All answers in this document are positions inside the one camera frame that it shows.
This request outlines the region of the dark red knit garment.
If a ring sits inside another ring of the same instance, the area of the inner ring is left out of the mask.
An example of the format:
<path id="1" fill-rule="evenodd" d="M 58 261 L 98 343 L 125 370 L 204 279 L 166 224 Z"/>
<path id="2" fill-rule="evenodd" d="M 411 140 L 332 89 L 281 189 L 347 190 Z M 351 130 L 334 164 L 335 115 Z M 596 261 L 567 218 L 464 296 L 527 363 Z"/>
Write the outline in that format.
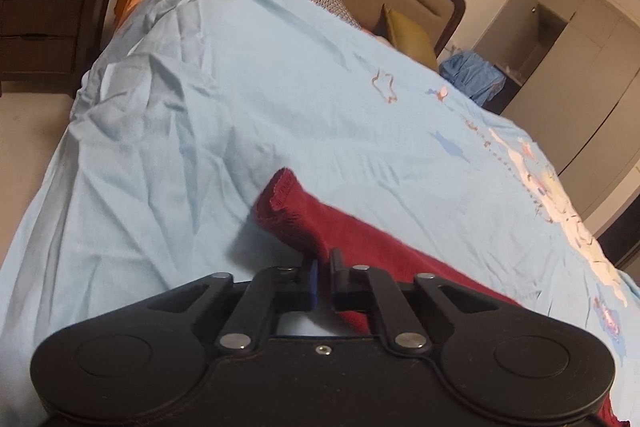
<path id="1" fill-rule="evenodd" d="M 515 303 L 390 234 L 323 204 L 305 191 L 288 168 L 273 175 L 255 202 L 253 216 L 258 225 L 282 243 L 317 258 L 322 265 L 329 263 L 331 251 L 337 248 L 349 265 L 381 268 L 402 283 L 428 272 L 509 305 Z"/>

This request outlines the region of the blue clothing pile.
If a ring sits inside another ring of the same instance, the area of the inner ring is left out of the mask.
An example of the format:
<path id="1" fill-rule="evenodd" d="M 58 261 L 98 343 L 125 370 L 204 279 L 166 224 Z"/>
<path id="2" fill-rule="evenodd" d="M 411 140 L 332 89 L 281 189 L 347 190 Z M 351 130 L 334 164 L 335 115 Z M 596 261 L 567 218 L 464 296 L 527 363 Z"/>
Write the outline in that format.
<path id="1" fill-rule="evenodd" d="M 439 66 L 442 78 L 470 98 L 484 106 L 503 89 L 506 75 L 474 51 L 451 55 Z"/>

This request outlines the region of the light blue cartoon duvet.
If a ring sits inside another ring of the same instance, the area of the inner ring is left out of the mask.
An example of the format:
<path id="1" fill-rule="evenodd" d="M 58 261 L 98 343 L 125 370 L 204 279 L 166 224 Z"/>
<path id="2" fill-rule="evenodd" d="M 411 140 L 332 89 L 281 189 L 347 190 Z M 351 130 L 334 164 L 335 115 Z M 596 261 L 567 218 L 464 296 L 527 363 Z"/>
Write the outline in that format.
<path id="1" fill-rule="evenodd" d="M 538 144 L 309 0 L 144 0 L 82 78 L 1 269 L 1 421 L 46 417 L 54 332 L 214 272 L 299 254 L 250 217 L 281 168 L 321 202 L 536 312 L 616 363 L 639 420 L 639 289 Z"/>

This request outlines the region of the olive green cushion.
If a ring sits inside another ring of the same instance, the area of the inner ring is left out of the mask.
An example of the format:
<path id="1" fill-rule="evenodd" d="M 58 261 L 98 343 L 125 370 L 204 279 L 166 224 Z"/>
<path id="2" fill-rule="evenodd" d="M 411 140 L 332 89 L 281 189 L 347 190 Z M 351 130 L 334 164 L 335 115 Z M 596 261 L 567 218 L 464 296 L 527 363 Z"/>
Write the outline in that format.
<path id="1" fill-rule="evenodd" d="M 382 43 L 405 54 L 411 60 L 433 72 L 439 72 L 435 48 L 430 36 L 408 16 L 383 4 L 374 34 Z"/>

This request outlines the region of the beige built-in wardrobe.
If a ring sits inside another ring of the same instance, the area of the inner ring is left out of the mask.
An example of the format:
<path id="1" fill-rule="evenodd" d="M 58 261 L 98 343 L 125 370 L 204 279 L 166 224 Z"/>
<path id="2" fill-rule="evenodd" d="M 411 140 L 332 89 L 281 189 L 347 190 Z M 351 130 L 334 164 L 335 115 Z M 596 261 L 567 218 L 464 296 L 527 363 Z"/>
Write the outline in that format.
<path id="1" fill-rule="evenodd" d="M 604 0 L 508 0 L 474 46 L 599 235 L 639 193 L 639 28 Z"/>

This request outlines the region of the dark wooden nightstand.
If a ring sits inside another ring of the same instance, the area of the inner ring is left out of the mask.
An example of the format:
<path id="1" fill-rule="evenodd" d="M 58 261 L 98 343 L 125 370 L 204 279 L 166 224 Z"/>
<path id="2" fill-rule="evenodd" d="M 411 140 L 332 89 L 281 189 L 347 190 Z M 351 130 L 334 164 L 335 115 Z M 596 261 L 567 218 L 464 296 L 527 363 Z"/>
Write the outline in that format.
<path id="1" fill-rule="evenodd" d="M 110 0 L 1 0 L 1 83 L 73 96 L 100 54 Z"/>

